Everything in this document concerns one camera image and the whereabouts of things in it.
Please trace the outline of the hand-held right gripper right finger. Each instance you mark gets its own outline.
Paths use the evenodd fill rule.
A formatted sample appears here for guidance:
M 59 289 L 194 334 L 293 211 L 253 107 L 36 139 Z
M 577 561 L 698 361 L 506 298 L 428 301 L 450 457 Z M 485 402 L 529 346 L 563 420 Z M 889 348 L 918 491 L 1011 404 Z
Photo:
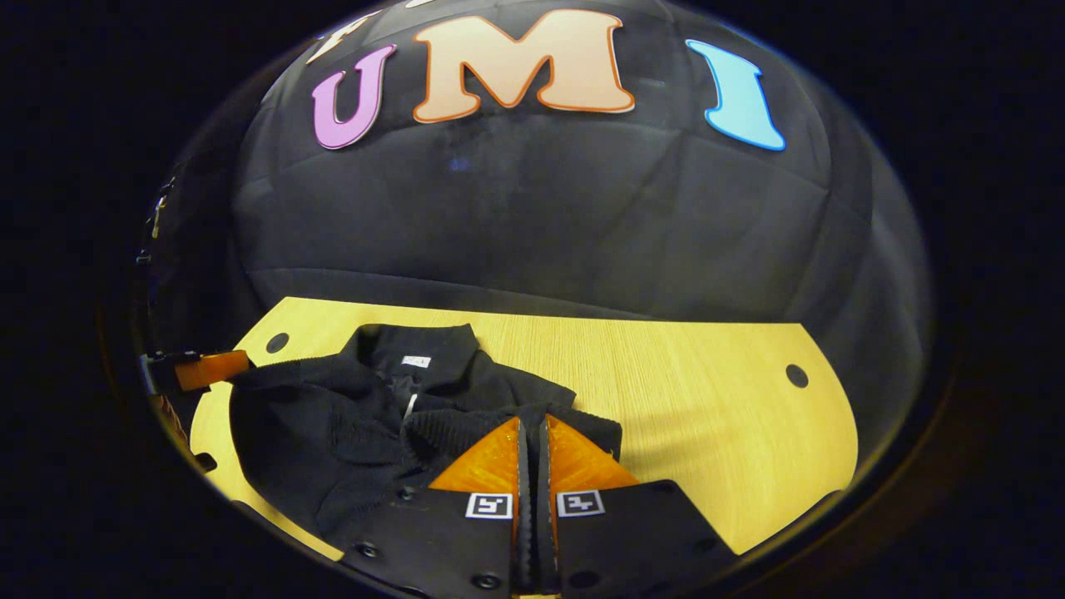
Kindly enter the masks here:
M 548 414 L 539 431 L 536 588 L 563 598 L 670 598 L 738 562 L 673 480 L 640 482 Z

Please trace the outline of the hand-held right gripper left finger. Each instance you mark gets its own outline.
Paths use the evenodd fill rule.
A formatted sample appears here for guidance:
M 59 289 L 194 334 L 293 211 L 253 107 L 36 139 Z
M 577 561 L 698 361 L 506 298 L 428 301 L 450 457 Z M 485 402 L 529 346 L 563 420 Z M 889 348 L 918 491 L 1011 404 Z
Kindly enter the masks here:
M 411 598 L 514 598 L 530 584 L 528 430 L 513 417 L 424 488 L 383 501 L 341 557 Z

